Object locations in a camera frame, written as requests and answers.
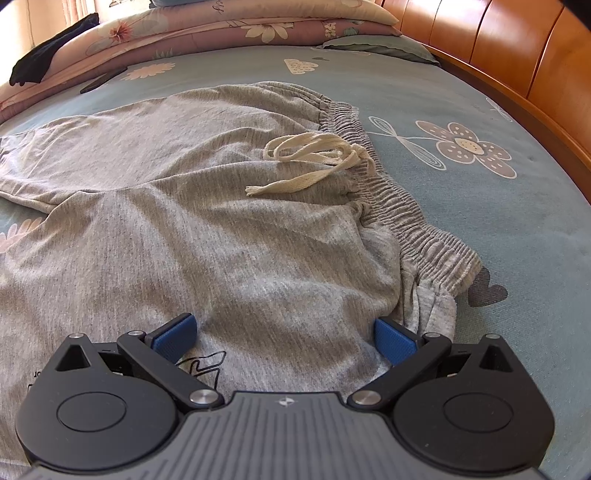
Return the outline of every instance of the pink comforter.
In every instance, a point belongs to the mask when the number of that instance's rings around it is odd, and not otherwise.
[[[370,0],[210,0],[148,10],[68,42],[41,83],[0,86],[0,122],[121,66],[221,48],[313,46],[345,35],[400,35],[393,27],[397,22]]]

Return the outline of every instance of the flower pattern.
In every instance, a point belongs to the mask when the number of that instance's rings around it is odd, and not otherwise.
[[[324,34],[326,38],[336,37],[336,22],[330,22],[324,24]]]
[[[171,70],[174,65],[174,63],[154,63],[152,65],[148,65],[147,67],[141,67],[140,69],[136,69],[133,72],[129,72],[121,80],[135,80],[153,77],[159,73],[164,73],[167,70]]]
[[[489,99],[488,97],[486,97],[486,101],[488,103],[491,104],[491,110],[496,110],[497,112],[499,112],[500,116],[503,117],[505,120],[507,120],[508,122],[512,122],[513,119],[510,117],[510,115],[505,112],[494,100]]]
[[[23,238],[26,234],[32,232],[35,228],[41,225],[43,218],[39,217],[35,220],[27,219],[19,228],[16,223],[13,223],[8,229],[8,233],[0,233],[0,254],[8,250],[8,247],[14,245],[17,241]]]
[[[511,155],[494,143],[480,141],[476,134],[464,125],[451,122],[445,129],[422,120],[417,120],[416,124],[421,130],[439,140],[436,148],[449,160],[464,164],[478,160],[481,165],[503,178],[516,178],[515,170],[505,163],[511,160]]]
[[[135,38],[166,32],[168,18],[158,10],[154,8],[148,12],[132,15],[125,21],[113,20],[93,28],[92,32],[97,40],[86,49],[86,56],[90,57],[106,48]]]
[[[294,24],[291,23],[269,23],[269,24],[261,24],[261,25],[245,25],[245,30],[247,38],[256,38],[261,37],[263,43],[269,43],[273,38],[275,38],[275,33],[277,33],[281,38],[284,40],[287,38],[287,30],[286,28],[293,28]]]
[[[126,22],[120,21],[119,24],[111,28],[109,38],[113,43],[123,43],[131,38],[131,27]]]

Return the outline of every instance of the wooden bed frame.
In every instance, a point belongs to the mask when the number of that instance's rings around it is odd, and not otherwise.
[[[558,0],[375,0],[503,107],[591,203],[591,33]]]

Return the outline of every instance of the blue gripper pad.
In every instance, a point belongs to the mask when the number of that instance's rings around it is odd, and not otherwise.
[[[388,361],[398,365],[417,351],[417,344],[403,333],[377,319],[374,323],[374,342],[378,352]]]
[[[154,338],[152,350],[166,360],[176,363],[197,342],[197,320],[193,315]]]

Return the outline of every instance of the white drawstring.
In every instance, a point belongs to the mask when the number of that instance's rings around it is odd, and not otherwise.
[[[289,155],[281,152],[301,146],[299,150]],[[271,140],[265,146],[264,160],[311,161],[324,165],[333,165],[327,170],[311,171],[289,180],[274,181],[264,187],[246,187],[246,196],[261,193],[294,193],[312,186],[314,183],[329,175],[359,165],[364,160],[368,163],[367,174],[375,175],[375,163],[367,150],[356,143],[350,144],[335,134],[318,134],[307,132],[300,135],[286,135]]]

